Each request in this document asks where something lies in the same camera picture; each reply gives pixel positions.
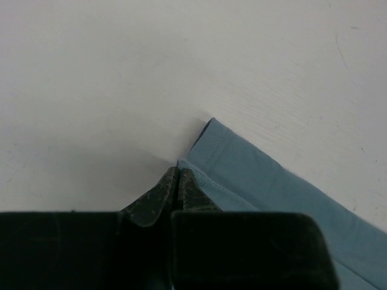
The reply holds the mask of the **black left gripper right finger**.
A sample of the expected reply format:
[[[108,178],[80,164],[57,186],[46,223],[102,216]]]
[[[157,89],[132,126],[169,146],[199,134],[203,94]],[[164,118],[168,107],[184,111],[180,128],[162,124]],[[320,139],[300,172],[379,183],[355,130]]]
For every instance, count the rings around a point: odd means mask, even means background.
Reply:
[[[183,211],[221,211],[201,189],[191,169],[180,170],[178,209]]]

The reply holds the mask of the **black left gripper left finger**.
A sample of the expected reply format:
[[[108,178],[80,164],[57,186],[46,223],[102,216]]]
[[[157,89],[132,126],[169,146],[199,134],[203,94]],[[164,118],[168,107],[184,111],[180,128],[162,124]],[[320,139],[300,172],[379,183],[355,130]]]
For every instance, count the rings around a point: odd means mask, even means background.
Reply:
[[[153,227],[165,213],[172,211],[178,179],[178,168],[168,168],[153,188],[121,211],[122,216],[135,226]]]

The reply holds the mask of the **blue t shirt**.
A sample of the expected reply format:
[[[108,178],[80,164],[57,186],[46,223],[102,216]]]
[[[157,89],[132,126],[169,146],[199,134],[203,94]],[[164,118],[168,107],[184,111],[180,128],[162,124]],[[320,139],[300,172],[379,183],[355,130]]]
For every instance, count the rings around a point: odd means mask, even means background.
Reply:
[[[386,288],[386,233],[216,119],[207,122],[180,169],[225,211],[281,211],[312,217],[322,230],[342,289]]]

